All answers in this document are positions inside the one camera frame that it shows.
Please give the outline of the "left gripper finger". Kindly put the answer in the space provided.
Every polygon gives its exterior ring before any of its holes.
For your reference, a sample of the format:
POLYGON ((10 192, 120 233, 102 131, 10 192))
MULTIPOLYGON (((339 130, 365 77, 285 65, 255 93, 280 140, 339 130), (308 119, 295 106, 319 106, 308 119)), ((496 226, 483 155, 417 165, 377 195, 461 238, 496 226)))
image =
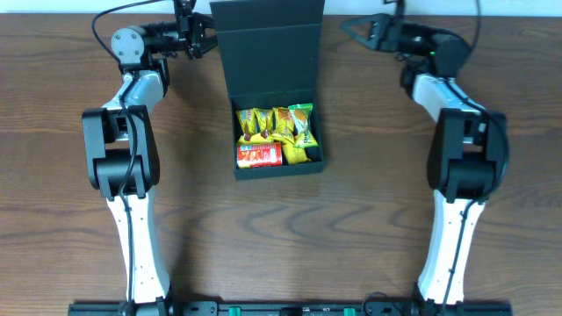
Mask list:
POLYGON ((195 24, 202 30, 215 28, 214 21, 211 16, 207 16, 198 12, 195 13, 195 24))
POLYGON ((203 57, 206 53, 213 50, 218 45, 217 36, 207 37, 202 34, 197 42, 197 57, 203 57))

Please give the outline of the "black gift box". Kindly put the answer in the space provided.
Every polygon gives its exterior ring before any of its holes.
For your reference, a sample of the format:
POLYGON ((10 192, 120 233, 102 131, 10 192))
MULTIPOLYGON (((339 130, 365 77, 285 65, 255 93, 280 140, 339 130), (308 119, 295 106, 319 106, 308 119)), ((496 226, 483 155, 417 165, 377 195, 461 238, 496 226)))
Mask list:
POLYGON ((210 4, 231 112, 316 102, 323 0, 210 4))

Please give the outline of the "yellow Apollo cake packet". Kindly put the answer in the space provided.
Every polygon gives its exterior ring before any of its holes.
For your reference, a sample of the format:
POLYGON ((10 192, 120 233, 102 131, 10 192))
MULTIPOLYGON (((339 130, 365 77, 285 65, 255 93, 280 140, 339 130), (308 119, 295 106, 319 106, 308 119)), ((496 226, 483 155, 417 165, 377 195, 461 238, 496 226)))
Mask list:
POLYGON ((273 132, 273 119, 274 112, 272 109, 258 109, 253 108, 256 112, 256 134, 251 138, 249 142, 242 142, 240 138, 237 143, 239 145, 243 144, 267 144, 272 143, 274 140, 271 136, 273 132))
POLYGON ((256 134, 256 112, 254 109, 239 110, 236 116, 242 131, 240 141, 249 142, 256 134))

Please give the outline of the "yellow orange snack packet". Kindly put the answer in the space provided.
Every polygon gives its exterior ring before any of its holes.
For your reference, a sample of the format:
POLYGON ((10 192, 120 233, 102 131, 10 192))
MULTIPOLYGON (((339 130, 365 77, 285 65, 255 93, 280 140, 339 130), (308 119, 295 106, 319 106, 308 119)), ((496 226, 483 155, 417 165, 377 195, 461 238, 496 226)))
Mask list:
POLYGON ((275 107, 273 111, 275 118, 275 128, 271 134, 273 140, 293 144, 295 124, 291 112, 283 107, 275 107))

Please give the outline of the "red Pringles can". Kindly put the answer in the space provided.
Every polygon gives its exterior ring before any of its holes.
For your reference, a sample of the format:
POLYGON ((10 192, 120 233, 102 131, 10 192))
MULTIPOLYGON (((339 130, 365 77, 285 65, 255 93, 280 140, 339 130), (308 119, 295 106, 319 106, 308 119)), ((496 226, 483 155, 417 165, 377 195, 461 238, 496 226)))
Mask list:
POLYGON ((280 166, 283 164, 281 145, 279 143, 239 145, 236 162, 240 169, 280 166))

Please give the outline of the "green pandan cake packet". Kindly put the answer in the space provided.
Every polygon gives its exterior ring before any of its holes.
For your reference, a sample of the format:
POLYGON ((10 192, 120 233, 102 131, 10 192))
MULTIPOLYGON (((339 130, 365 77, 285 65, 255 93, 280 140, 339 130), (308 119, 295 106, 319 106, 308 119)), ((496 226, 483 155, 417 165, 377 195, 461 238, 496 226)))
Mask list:
POLYGON ((318 147, 318 142, 314 138, 310 117, 313 111, 312 104, 294 104, 288 107, 289 112, 292 115, 292 119, 295 125, 296 133, 295 136, 295 147, 308 148, 308 147, 318 147))

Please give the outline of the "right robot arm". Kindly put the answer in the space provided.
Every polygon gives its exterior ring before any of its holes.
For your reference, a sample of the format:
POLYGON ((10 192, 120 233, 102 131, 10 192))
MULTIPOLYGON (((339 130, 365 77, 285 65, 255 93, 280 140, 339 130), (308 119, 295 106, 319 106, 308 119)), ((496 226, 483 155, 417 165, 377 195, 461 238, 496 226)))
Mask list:
POLYGON ((435 205, 429 251, 411 298, 369 295, 367 315, 510 315, 508 302, 466 302, 464 278, 472 237, 509 163, 507 120, 472 101, 456 84, 477 43, 453 31, 406 20, 400 7, 342 23, 364 47, 405 62, 400 85, 435 121, 427 181, 435 205))

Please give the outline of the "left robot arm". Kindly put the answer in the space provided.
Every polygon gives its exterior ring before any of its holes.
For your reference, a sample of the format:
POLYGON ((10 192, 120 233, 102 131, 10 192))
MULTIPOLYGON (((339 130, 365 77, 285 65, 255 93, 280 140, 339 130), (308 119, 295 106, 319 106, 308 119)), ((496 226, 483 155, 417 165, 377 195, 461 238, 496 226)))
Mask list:
POLYGON ((211 17, 178 8, 172 22, 117 30, 103 49, 118 63, 122 85, 100 108, 82 115, 91 186, 106 200, 126 267, 126 298, 74 303, 70 315, 214 315, 213 302, 175 298, 159 249, 155 192, 160 162, 150 114, 169 87, 168 57, 198 59, 217 45, 211 17))

